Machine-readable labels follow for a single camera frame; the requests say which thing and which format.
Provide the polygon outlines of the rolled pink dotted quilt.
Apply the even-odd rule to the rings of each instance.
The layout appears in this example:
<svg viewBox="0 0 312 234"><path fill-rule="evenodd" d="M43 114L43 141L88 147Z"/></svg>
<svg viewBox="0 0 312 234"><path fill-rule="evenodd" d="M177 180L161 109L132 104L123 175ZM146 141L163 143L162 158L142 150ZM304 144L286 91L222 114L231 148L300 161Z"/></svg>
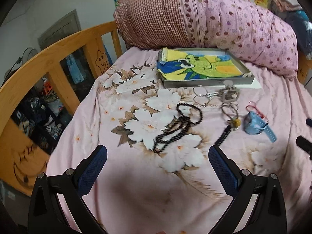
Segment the rolled pink dotted quilt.
<svg viewBox="0 0 312 234"><path fill-rule="evenodd" d="M292 27L247 0L119 0L114 20L129 46L219 48L286 78L297 75Z"/></svg>

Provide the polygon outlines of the silver ring bangle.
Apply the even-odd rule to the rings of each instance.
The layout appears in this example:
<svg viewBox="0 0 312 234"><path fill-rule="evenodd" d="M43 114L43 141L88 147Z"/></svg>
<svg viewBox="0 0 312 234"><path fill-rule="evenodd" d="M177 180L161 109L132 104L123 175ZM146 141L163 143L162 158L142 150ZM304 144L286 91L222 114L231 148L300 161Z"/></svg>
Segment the silver ring bangle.
<svg viewBox="0 0 312 234"><path fill-rule="evenodd" d="M198 85L193 87L193 92L197 97L207 97L208 91L205 87Z"/></svg>
<svg viewBox="0 0 312 234"><path fill-rule="evenodd" d="M204 95L195 95L193 101L199 106L206 107L210 102L210 97Z"/></svg>

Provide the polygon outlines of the standing fan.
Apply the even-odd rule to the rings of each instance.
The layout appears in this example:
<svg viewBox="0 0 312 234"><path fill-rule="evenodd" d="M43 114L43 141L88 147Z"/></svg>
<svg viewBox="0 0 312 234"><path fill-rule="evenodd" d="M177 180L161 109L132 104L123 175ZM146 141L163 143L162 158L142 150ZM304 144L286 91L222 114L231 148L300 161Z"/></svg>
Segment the standing fan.
<svg viewBox="0 0 312 234"><path fill-rule="evenodd" d="M17 61L12 65L12 67L5 73L4 80L1 86L6 83L6 81L18 70L22 65L29 61L32 57L38 54L38 50L32 47L28 47L23 51L23 54L19 56Z"/></svg>

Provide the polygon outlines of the cluttered shelf items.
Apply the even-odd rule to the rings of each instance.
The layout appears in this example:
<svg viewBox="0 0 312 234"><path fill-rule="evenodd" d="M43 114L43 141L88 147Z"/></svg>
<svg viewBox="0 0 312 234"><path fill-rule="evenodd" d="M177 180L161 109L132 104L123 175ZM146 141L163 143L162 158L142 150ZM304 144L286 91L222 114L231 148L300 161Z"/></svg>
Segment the cluttered shelf items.
<svg viewBox="0 0 312 234"><path fill-rule="evenodd" d="M70 54L60 64L79 101L82 101L94 82L82 52ZM46 76L42 77L18 104L11 118L19 130L51 154L71 121L71 115L49 83Z"/></svg>

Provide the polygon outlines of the white patterned hair clip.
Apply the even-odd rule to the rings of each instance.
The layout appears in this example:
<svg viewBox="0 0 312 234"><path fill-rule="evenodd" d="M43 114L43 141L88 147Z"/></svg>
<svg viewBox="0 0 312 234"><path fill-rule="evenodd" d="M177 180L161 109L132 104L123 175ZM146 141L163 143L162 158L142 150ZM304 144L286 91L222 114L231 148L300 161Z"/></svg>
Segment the white patterned hair clip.
<svg viewBox="0 0 312 234"><path fill-rule="evenodd" d="M214 97L214 96L217 96L219 94L219 92L217 91L217 92L210 92L209 94L208 94L208 97Z"/></svg>

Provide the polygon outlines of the pink floral bed sheet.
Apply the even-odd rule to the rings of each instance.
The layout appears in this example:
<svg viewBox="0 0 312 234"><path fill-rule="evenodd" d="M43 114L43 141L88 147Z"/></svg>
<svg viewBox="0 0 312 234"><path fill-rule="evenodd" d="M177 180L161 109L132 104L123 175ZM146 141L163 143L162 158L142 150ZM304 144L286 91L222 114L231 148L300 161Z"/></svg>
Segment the pink floral bed sheet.
<svg viewBox="0 0 312 234"><path fill-rule="evenodd" d="M154 140L178 118L176 106L192 119L193 88L165 89L157 75L158 53L131 48L97 78L51 154L47 174L75 168L97 145L108 159L84 200L109 233L207 233L231 197L226 195L208 150L227 125L230 110L213 98L202 107L203 120L182 139L155 153ZM240 168L255 175L278 175L285 199L287 228L311 208L311 161L296 138L311 139L306 125L311 96L297 81L252 64L260 89L242 89L235 105L240 118L255 104L277 141L265 133L232 131L221 144Z"/></svg>

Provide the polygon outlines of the grey tray box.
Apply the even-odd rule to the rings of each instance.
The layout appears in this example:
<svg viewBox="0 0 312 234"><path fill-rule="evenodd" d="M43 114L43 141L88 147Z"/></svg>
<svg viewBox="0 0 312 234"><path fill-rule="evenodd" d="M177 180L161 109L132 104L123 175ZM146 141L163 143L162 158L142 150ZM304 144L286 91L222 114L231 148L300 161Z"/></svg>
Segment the grey tray box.
<svg viewBox="0 0 312 234"><path fill-rule="evenodd" d="M217 48L162 48L157 71L165 88L221 87L226 80L239 88L261 88L243 61Z"/></svg>

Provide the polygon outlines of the dark blue bag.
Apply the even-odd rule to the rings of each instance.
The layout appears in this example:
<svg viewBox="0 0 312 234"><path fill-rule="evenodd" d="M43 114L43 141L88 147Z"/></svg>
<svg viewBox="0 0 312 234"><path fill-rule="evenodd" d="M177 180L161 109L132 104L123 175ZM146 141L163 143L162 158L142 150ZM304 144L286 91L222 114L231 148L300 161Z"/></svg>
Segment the dark blue bag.
<svg viewBox="0 0 312 234"><path fill-rule="evenodd" d="M296 34L300 51L311 60L311 21L303 10L288 12L285 21Z"/></svg>

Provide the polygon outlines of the wooden bed headboard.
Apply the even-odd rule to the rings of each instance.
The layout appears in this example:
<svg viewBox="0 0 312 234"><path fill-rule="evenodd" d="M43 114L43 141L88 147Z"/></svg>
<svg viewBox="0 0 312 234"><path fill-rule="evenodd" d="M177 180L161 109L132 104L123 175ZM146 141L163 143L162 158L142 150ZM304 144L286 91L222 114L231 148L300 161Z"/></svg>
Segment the wooden bed headboard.
<svg viewBox="0 0 312 234"><path fill-rule="evenodd" d="M26 94L44 78L43 93L55 95L73 115L80 104L60 62L83 49L94 78L109 67L102 35L110 33L117 57L122 55L114 21L74 33L45 48L21 66L1 87L1 180L31 196L36 176L47 168L49 155L25 133L24 122L17 125L11 115Z"/></svg>

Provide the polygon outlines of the pink folded cloth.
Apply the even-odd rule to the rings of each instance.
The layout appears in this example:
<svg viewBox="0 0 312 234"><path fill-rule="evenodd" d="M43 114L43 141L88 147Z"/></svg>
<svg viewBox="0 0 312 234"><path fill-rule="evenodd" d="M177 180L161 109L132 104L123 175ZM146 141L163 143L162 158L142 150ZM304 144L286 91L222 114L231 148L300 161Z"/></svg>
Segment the pink folded cloth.
<svg viewBox="0 0 312 234"><path fill-rule="evenodd" d="M302 10L297 0L269 0L268 8L280 12Z"/></svg>

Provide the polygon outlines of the blue wrist watch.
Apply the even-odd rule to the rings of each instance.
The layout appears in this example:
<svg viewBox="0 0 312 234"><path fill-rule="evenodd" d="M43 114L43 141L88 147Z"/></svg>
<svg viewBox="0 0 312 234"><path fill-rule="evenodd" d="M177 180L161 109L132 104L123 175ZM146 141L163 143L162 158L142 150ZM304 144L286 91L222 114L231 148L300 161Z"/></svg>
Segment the blue wrist watch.
<svg viewBox="0 0 312 234"><path fill-rule="evenodd" d="M274 143L277 140L275 133L258 114L253 111L248 112L243 121L243 129L247 134L258 135L265 133L270 142Z"/></svg>

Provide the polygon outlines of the grey door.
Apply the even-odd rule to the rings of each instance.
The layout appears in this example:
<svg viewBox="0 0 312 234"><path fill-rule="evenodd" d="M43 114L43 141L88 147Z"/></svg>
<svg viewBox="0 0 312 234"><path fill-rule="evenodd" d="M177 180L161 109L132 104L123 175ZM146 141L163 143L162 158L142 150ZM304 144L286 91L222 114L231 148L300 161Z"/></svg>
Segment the grey door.
<svg viewBox="0 0 312 234"><path fill-rule="evenodd" d="M76 9L67 13L38 37L41 50L81 30Z"/></svg>

